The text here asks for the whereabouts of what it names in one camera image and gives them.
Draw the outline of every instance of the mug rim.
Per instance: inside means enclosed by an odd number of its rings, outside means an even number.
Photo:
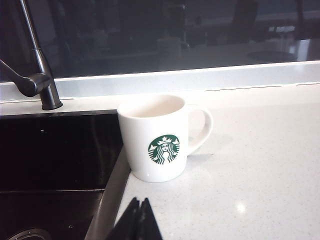
[[[173,110],[173,111],[169,112],[169,113],[156,115],[156,116],[132,116],[132,115],[127,114],[127,112],[125,112],[123,110],[123,108],[125,106],[132,105],[132,104],[138,102],[139,100],[144,100],[145,101],[147,99],[154,99],[154,98],[158,98],[158,97],[170,97],[170,98],[179,99],[182,102],[182,106],[179,107],[176,110]],[[173,95],[173,94],[153,94],[153,95],[149,95],[149,96],[138,96],[138,97],[135,97],[133,99],[128,99],[128,100],[122,102],[118,106],[118,108],[116,109],[116,112],[118,113],[118,115],[120,115],[120,116],[122,116],[124,118],[127,118],[127,119],[146,120],[146,119],[154,119],[154,118],[166,117],[166,116],[175,114],[175,113],[179,112],[181,109],[183,109],[185,106],[186,106],[186,101],[185,101],[185,99],[183,99],[180,96]]]

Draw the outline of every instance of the starbucks logo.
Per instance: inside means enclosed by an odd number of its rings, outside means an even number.
[[[178,155],[179,139],[175,135],[163,135],[154,139],[148,148],[149,157],[157,164],[171,163]]]

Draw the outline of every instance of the coffee mug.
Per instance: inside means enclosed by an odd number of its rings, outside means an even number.
[[[189,142],[188,115],[200,110],[205,123]],[[132,173],[150,183],[169,181],[186,167],[187,156],[209,137],[213,119],[204,107],[186,105],[174,95],[138,97],[117,109],[121,136]]]

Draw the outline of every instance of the countertop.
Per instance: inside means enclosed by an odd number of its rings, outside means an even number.
[[[148,197],[164,240],[320,239],[320,85],[187,100],[212,113],[208,141],[171,181],[131,173],[117,218]],[[202,121],[190,117],[191,136]]]

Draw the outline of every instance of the faucet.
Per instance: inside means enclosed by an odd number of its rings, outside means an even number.
[[[37,34],[29,13],[26,0],[20,0],[22,10],[31,36],[33,49],[40,73],[32,74],[28,77],[21,76],[0,59],[1,73],[6,75],[15,83],[19,91],[27,96],[40,95],[43,110],[53,110],[60,108],[63,104],[59,99],[57,87],[52,77],[49,65],[39,45]]]

